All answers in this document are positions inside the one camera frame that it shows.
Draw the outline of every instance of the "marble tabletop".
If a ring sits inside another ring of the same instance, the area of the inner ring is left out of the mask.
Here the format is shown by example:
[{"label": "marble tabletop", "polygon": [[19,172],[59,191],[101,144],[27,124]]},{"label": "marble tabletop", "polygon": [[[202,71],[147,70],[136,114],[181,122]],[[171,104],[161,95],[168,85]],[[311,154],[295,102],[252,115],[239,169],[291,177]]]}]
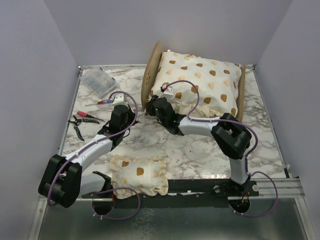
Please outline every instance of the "marble tabletop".
[{"label": "marble tabletop", "polygon": [[[167,161],[166,177],[168,179],[230,177],[229,159],[212,138],[198,135],[171,135],[157,123],[155,117],[142,114],[140,92],[144,68],[131,66],[124,69],[107,67],[105,69],[104,71],[119,83],[121,90],[131,94],[137,101],[138,110],[141,112],[138,119],[141,123],[133,126],[130,135],[124,138],[113,151],[101,156],[89,166],[84,171],[84,175],[99,171],[111,176],[109,161],[113,155],[121,155],[137,158],[163,157]],[[73,114],[83,111],[97,118],[109,120],[113,110],[111,105],[85,106],[99,100],[84,84],[80,83]],[[251,126],[259,137],[258,147],[248,158],[249,172],[262,171],[272,178],[285,178],[283,164],[252,69],[246,70],[242,121]],[[89,142],[102,126],[102,124],[82,123],[79,129],[85,140],[83,142],[78,139],[72,124],[69,125],[62,155],[71,153]],[[257,174],[254,177],[262,178],[263,176]]]}]

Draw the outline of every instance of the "screwdriver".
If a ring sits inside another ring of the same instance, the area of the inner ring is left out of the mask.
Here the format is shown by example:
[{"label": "screwdriver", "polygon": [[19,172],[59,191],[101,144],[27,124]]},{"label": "screwdriver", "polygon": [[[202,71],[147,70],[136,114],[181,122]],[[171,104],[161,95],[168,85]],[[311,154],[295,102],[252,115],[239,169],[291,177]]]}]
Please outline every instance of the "screwdriver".
[{"label": "screwdriver", "polygon": [[99,105],[99,104],[112,104],[112,101],[110,99],[107,99],[107,100],[97,101],[91,104],[86,104],[85,106],[87,107],[87,106]]},{"label": "screwdriver", "polygon": [[105,120],[102,120],[102,119],[100,119],[100,118],[91,116],[91,115],[89,115],[88,113],[85,113],[85,112],[83,112],[83,111],[77,111],[76,114],[78,114],[79,116],[84,117],[84,118],[97,119],[97,120],[100,120],[100,121],[104,121],[104,122],[105,122]]}]

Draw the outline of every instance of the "small pillow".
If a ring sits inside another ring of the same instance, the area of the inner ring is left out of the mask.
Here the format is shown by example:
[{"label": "small pillow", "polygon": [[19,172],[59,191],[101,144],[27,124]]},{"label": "small pillow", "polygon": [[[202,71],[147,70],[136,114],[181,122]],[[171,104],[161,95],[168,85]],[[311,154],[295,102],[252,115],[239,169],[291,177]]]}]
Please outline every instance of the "small pillow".
[{"label": "small pillow", "polygon": [[[165,177],[166,161],[159,156],[152,158],[134,158],[115,155],[110,161],[113,188],[133,188],[138,193],[155,196],[166,195],[169,185]],[[114,191],[118,199],[126,199],[135,195],[128,189]]]}]

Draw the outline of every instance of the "white wall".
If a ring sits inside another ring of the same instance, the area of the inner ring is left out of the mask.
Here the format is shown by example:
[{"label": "white wall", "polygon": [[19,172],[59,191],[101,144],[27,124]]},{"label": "white wall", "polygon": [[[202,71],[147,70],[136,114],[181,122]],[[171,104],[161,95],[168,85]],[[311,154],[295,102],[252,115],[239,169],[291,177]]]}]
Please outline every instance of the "white wall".
[{"label": "white wall", "polygon": [[0,239],[23,240],[78,68],[42,0],[2,0],[0,25]]},{"label": "white wall", "polygon": [[292,0],[44,0],[80,65],[145,64],[165,47],[256,64]]},{"label": "white wall", "polygon": [[320,1],[293,0],[257,65],[284,160],[300,176],[320,238]]}]

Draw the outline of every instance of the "pliers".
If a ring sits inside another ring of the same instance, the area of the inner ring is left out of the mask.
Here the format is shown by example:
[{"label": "pliers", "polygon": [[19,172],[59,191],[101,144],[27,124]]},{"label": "pliers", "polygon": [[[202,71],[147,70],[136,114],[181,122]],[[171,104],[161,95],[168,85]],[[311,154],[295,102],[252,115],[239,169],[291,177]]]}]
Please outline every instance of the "pliers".
[{"label": "pliers", "polygon": [[81,133],[80,133],[80,129],[78,128],[78,126],[81,124],[81,122],[84,122],[84,123],[93,123],[93,124],[100,124],[100,122],[98,122],[97,120],[95,119],[87,119],[87,118],[77,118],[75,115],[72,115],[74,117],[74,121],[71,121],[71,120],[68,120],[68,123],[71,123],[73,124],[73,128],[76,132],[76,135],[78,136],[78,138],[81,140],[81,141],[84,141],[84,138],[82,137]]}]

